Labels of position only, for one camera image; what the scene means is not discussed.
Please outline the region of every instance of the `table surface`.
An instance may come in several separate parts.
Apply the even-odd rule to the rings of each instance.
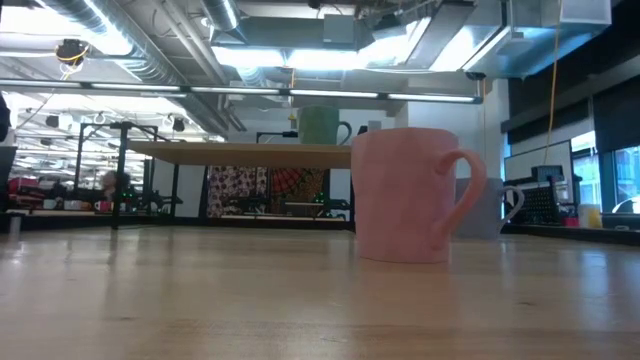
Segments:
[[[631,247],[456,240],[450,264],[405,265],[358,259],[335,231],[21,240],[0,243],[7,360],[640,358]]]
[[[129,149],[180,165],[349,169],[351,147],[130,141]]]

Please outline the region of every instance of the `wooden desk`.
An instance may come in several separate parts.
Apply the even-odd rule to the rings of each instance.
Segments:
[[[130,141],[129,149],[180,165],[349,169],[351,147]]]
[[[345,231],[22,240],[0,246],[7,360],[640,358],[630,247],[510,236],[456,241],[448,265],[405,265],[358,259]]]

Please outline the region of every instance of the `green mug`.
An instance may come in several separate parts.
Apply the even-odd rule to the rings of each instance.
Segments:
[[[329,106],[307,106],[298,110],[298,137],[301,144],[335,145],[338,142],[338,127],[347,127],[344,145],[353,129],[346,121],[340,121],[340,110]]]

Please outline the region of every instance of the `window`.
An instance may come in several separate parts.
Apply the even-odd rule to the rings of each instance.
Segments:
[[[615,160],[616,202],[620,204],[640,196],[640,146],[617,150]]]
[[[595,146],[596,136],[594,131],[571,139],[573,172],[582,178],[580,182],[581,204],[602,204],[600,163]]]

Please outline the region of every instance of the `mug handle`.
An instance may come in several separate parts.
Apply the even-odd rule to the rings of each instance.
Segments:
[[[351,125],[346,121],[340,121],[340,125],[346,126],[348,131],[347,137],[344,138],[344,140],[342,140],[342,142],[339,144],[339,145],[344,145],[351,138],[351,134],[353,134],[353,129],[351,128]]]
[[[487,183],[487,168],[480,156],[470,150],[452,150],[440,156],[436,163],[435,171],[438,175],[447,175],[459,159],[465,159],[471,167],[471,180],[462,194],[460,201],[453,210],[447,214],[438,225],[436,242],[431,244],[432,249],[440,250],[444,247],[449,234],[453,233],[464,216],[471,210],[473,204],[478,201]]]
[[[503,187],[502,190],[500,190],[500,199],[502,199],[504,194],[506,194],[507,191],[510,191],[510,190],[515,192],[518,195],[518,202],[516,203],[516,206],[514,206],[513,209],[511,209],[511,211],[498,224],[498,234],[500,234],[500,230],[502,230],[502,227],[509,220],[511,220],[511,218],[516,216],[518,211],[520,211],[520,209],[522,209],[522,205],[524,205],[524,193],[522,192],[522,190],[520,190],[519,188],[517,188],[515,186],[505,186],[505,187]]]

